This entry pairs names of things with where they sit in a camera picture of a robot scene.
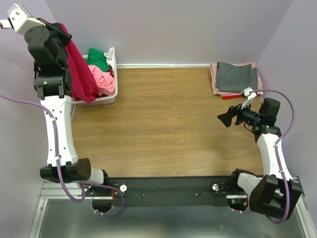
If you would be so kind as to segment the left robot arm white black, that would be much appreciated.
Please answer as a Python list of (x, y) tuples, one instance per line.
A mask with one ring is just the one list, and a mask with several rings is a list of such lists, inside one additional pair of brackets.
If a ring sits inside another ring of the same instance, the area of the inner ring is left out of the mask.
[(47, 165), (40, 169), (41, 178), (61, 184), (78, 182), (93, 186), (99, 196), (109, 192), (106, 171), (94, 169), (88, 158), (79, 159), (71, 130), (71, 83), (66, 46), (71, 41), (59, 23), (39, 19), (24, 34), (28, 51), (34, 58), (34, 89), (45, 112), (48, 134)]

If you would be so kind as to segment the green t shirt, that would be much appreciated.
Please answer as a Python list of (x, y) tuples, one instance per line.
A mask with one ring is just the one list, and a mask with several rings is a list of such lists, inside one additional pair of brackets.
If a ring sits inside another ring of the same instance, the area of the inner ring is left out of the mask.
[(85, 61), (88, 65), (95, 65), (101, 71), (104, 71), (104, 72), (107, 72), (110, 69), (110, 66), (107, 64), (104, 53), (95, 48), (89, 48), (88, 56), (85, 59)]

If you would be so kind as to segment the dark red t shirt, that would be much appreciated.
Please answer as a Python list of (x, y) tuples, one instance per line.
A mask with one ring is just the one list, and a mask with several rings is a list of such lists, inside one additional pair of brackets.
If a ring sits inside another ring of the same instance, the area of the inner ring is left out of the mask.
[(99, 93), (99, 94), (98, 94), (98, 97), (99, 97), (99, 98), (102, 98), (102, 97), (112, 97), (114, 94), (115, 94), (115, 92), (112, 92), (112, 93), (110, 93), (110, 94), (101, 94), (101, 93)]

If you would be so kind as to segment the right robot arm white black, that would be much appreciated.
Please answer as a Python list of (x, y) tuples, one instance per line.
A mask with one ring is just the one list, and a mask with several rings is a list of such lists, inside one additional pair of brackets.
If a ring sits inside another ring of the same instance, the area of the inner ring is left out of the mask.
[(302, 186), (290, 175), (283, 156), (282, 134), (275, 126), (279, 108), (279, 101), (265, 98), (258, 112), (252, 111), (250, 105), (238, 104), (217, 117), (226, 127), (231, 126), (233, 118), (236, 118), (235, 125), (251, 126), (261, 152), (264, 176), (258, 180), (252, 172), (236, 169), (228, 181), (228, 189), (233, 194), (245, 192), (249, 209), (274, 223), (289, 219), (303, 192)]

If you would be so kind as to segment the folded grey t shirt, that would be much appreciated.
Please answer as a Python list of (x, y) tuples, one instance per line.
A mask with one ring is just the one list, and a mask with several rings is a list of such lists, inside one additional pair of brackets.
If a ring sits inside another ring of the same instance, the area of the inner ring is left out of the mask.
[(251, 64), (242, 66), (218, 62), (216, 88), (220, 92), (239, 93), (246, 88), (258, 89), (258, 69)]

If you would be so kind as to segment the folded dusty pink t shirt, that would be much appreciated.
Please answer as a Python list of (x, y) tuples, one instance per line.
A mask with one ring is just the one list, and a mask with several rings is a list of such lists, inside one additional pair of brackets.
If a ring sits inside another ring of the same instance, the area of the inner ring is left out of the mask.
[[(257, 69), (257, 65), (255, 62), (250, 62), (250, 63), (242, 63), (242, 64), (236, 64), (235, 66), (245, 66), (250, 64), (252, 66), (252, 69)], [(221, 97), (225, 97), (227, 95), (238, 95), (239, 93), (236, 92), (222, 92), (219, 91), (218, 88), (216, 87), (216, 64), (211, 64), (210, 65), (210, 71), (211, 71), (211, 87), (212, 87), (212, 93), (214, 95), (219, 95)]]

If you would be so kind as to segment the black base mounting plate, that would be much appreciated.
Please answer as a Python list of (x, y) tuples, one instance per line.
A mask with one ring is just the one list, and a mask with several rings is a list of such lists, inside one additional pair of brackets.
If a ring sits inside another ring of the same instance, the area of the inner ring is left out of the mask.
[(229, 176), (110, 178), (109, 185), (121, 190), (92, 187), (86, 195), (93, 208), (107, 211), (124, 207), (224, 206), (232, 201), (245, 209), (248, 196), (236, 191)]

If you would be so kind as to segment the crimson red t shirt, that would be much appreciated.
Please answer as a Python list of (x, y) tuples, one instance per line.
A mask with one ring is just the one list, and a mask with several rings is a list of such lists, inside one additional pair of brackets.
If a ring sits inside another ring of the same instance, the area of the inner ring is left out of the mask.
[(71, 95), (75, 101), (90, 103), (96, 100), (99, 88), (81, 53), (70, 40), (65, 47), (69, 70), (72, 74)]

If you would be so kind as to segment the folded red t shirt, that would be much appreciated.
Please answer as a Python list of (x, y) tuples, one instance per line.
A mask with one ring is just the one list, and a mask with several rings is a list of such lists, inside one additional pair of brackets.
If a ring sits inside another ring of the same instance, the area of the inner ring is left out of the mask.
[(234, 99), (234, 98), (241, 98), (241, 94), (229, 94), (229, 95), (223, 95), (221, 96), (222, 99), (228, 100), (228, 99)]

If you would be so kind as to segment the light pink t shirt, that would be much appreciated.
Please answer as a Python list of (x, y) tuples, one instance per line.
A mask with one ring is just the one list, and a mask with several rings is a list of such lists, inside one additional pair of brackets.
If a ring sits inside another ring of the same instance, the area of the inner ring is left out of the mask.
[(115, 92), (115, 78), (109, 72), (101, 71), (95, 65), (89, 65), (88, 68), (94, 77), (99, 93), (110, 94)]

